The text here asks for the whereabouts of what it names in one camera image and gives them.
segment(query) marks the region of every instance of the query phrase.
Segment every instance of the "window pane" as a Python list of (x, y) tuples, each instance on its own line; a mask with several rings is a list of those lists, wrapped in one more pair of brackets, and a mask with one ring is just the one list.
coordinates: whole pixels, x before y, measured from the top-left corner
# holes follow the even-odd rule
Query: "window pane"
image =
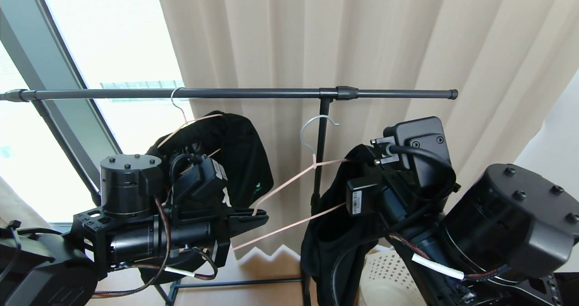
[[(182, 83), (159, 0), (46, 0), (90, 89)], [(96, 100), (124, 153), (145, 153), (183, 123), (169, 99)], [(192, 118), (187, 100), (176, 99)]]
[[(0, 92), (27, 88), (0, 44)], [(0, 101), (0, 176), (49, 222), (70, 222), (75, 213), (95, 207), (89, 191), (30, 103)]]

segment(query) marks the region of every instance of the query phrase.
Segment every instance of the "metal hook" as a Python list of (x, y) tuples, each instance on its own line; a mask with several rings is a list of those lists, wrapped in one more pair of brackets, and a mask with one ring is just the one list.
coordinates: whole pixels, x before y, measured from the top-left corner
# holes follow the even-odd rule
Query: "metal hook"
[(185, 111), (183, 110), (183, 108), (180, 108), (180, 106), (177, 106), (177, 105), (175, 104), (175, 101), (173, 101), (173, 94), (175, 94), (175, 92), (177, 92), (177, 90), (179, 90), (179, 89), (183, 89), (183, 87), (175, 88), (175, 90), (173, 90), (173, 92), (171, 92), (171, 103), (172, 103), (176, 108), (179, 108), (179, 110), (181, 110), (181, 113), (183, 114), (183, 121), (184, 121), (184, 122), (187, 122), (187, 116), (185, 116)]
[(304, 142), (304, 129), (306, 129), (306, 127), (314, 120), (318, 119), (318, 118), (327, 118), (329, 119), (329, 121), (334, 125), (334, 126), (338, 126), (339, 124), (337, 122), (334, 122), (333, 119), (331, 119), (329, 116), (326, 115), (317, 115), (316, 117), (308, 120), (303, 126), (302, 129), (299, 131), (299, 140), (302, 141), (302, 144), (305, 145), (306, 147), (310, 148), (310, 150), (312, 150), (312, 154), (316, 154), (316, 151), (314, 151), (314, 149), (312, 148), (311, 145), (309, 145), (308, 143)]

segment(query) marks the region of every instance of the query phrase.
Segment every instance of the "perforated basket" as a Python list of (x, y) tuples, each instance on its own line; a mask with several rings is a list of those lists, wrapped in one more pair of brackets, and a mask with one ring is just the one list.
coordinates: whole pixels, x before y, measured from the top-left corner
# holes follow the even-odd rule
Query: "perforated basket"
[(360, 279), (359, 306), (425, 306), (406, 265), (395, 250), (366, 256)]

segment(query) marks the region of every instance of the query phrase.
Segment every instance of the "bolt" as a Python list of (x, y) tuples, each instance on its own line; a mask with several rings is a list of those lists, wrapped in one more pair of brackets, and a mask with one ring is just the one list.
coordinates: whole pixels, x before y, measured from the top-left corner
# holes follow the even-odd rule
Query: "bolt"
[(515, 170), (515, 168), (508, 167), (505, 169), (505, 175), (507, 176), (513, 176), (516, 173), (517, 171)]
[(525, 193), (523, 191), (515, 191), (513, 193), (513, 197), (519, 201), (522, 201), (522, 200), (527, 198), (527, 193)]
[(551, 187), (551, 193), (554, 193), (556, 195), (559, 195), (561, 193), (563, 193), (565, 190), (559, 186), (559, 185), (554, 185), (553, 187)]
[(572, 224), (579, 223), (579, 215), (578, 215), (577, 213), (570, 212), (570, 213), (565, 217), (565, 219), (567, 219), (567, 221), (568, 221), (569, 223), (572, 223)]

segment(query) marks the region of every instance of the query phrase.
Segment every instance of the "beige curtain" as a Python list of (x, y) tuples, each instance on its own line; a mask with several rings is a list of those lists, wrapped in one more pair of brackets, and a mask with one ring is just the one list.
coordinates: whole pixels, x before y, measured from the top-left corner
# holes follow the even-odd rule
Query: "beige curtain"
[(21, 199), (8, 183), (0, 177), (0, 226), (19, 220), (21, 228), (51, 228), (34, 209)]
[[(513, 162), (579, 67), (579, 0), (161, 0), (187, 87), (458, 89), (458, 100), (333, 102), (325, 160), (403, 120), (436, 115), (459, 183)], [(317, 100), (192, 100), (250, 118), (277, 185), (311, 163), (299, 129)], [(306, 140), (316, 142), (315, 125)], [(326, 189), (336, 167), (325, 167)], [(310, 213), (313, 173), (264, 203), (269, 223)], [(451, 207), (460, 195), (449, 201)], [(299, 252), (305, 226), (255, 246)]]

